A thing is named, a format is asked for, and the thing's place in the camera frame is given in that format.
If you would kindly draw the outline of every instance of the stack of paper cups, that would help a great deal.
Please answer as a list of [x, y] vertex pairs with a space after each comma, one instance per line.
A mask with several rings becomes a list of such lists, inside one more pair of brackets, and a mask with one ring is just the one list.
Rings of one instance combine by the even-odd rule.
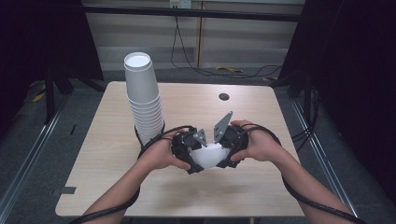
[[146, 53], [135, 52], [124, 60], [126, 89], [134, 114], [134, 125], [145, 145], [163, 128], [160, 91], [152, 61]]

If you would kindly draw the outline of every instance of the human hand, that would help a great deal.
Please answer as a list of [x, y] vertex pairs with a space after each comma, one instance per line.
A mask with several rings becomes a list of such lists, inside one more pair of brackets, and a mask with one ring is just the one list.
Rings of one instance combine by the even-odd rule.
[[190, 170], [190, 165], [177, 159], [171, 151], [172, 139], [183, 130], [171, 132], [163, 137], [160, 141], [149, 147], [138, 162], [143, 162], [150, 170], [158, 170], [174, 165], [179, 169]]
[[[255, 127], [249, 125], [252, 122], [248, 120], [234, 120], [231, 121], [232, 125], [243, 126], [244, 130]], [[278, 153], [284, 151], [268, 133], [255, 130], [248, 133], [248, 146], [246, 149], [241, 150], [231, 156], [231, 161], [240, 161], [244, 158], [252, 158], [256, 161], [274, 161]]]

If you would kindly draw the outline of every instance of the wall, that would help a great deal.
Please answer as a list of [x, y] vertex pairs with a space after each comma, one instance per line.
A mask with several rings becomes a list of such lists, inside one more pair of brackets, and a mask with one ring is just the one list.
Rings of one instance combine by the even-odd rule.
[[[192, 1], [192, 8], [300, 14], [304, 3], [301, 0], [278, 0], [279, 4], [271, 3], [276, 0], [230, 2]], [[128, 7], [169, 7], [169, 1], [165, 0], [83, 0], [83, 3]], [[157, 69], [174, 67], [171, 64], [171, 55], [175, 40], [176, 18], [93, 13], [87, 13], [87, 18], [104, 71], [122, 70], [123, 58], [134, 51], [148, 53]], [[187, 57], [193, 66], [258, 67], [283, 63], [296, 23], [178, 18], [178, 25]], [[178, 66], [188, 66], [178, 37], [173, 61]]]

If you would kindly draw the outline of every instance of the table top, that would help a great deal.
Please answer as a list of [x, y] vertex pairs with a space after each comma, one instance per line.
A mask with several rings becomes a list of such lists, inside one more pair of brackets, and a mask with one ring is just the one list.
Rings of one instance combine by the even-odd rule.
[[[262, 86], [159, 83], [165, 130], [181, 125], [205, 129], [213, 142], [213, 127], [229, 111], [274, 132], [298, 160], [274, 91]], [[222, 101], [221, 93], [230, 99]], [[135, 163], [140, 151], [125, 82], [106, 88], [76, 159], [56, 213], [81, 216]], [[131, 217], [276, 217], [303, 216], [271, 162], [245, 159], [233, 168], [211, 168], [188, 175], [176, 167], [152, 172], [141, 186]]]

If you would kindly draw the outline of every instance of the black curtain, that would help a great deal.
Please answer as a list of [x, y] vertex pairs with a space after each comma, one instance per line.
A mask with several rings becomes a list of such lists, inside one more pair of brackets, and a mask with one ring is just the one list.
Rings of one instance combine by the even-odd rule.
[[45, 78], [103, 79], [85, 13], [51, 9], [69, 1], [3, 1], [0, 7], [0, 134], [22, 106], [28, 86]]
[[279, 79], [310, 76], [340, 134], [396, 204], [396, 2], [306, 0]]

